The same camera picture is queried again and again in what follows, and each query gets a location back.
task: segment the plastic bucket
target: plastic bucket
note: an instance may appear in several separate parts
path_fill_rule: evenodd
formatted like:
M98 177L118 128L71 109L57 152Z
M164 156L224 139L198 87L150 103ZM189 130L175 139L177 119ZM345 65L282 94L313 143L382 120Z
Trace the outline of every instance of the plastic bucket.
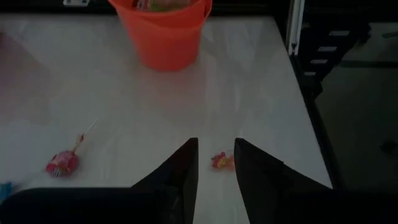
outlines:
M212 0L170 12L141 12L133 0L108 0L118 12L143 64L155 70L180 70L198 55L201 28Z

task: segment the wrapped candy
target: wrapped candy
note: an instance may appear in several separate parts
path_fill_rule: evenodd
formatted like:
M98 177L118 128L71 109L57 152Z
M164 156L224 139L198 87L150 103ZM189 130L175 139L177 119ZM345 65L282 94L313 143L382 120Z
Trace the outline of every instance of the wrapped candy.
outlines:
M233 153L221 152L211 158L211 166L218 170L235 170Z
M53 177L63 177L72 174L78 167L79 159L76 150L85 140L87 133L94 127L96 121L90 126L85 134L78 136L76 144L70 151L63 151L53 156L45 167L45 171Z

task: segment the blue object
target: blue object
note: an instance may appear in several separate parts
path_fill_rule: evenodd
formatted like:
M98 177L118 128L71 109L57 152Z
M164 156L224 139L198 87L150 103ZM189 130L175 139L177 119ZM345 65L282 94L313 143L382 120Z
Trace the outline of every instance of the blue object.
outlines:
M0 203L12 193L12 183L0 184Z

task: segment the lollipop stick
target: lollipop stick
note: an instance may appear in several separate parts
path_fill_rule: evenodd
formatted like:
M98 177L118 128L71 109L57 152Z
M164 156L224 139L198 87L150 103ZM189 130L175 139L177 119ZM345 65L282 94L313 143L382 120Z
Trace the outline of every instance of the lollipop stick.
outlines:
M76 152L76 150L79 148L80 144L85 140L85 137L88 134L88 132L90 132L94 128L96 123L97 123L97 119L93 122L93 124L91 124L91 126L87 129L87 131L85 133L78 136L77 142L76 142L75 146L72 148L72 152Z

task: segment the table surface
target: table surface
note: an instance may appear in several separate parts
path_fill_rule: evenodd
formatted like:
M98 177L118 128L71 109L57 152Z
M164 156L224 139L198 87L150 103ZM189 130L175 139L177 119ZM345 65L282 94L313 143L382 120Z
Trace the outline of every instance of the table surface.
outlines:
M247 139L331 187L271 17L209 19L196 63L142 66L116 16L0 16L0 182L128 187L199 138L195 223L249 223L233 172L210 158ZM98 119L68 179L43 170Z

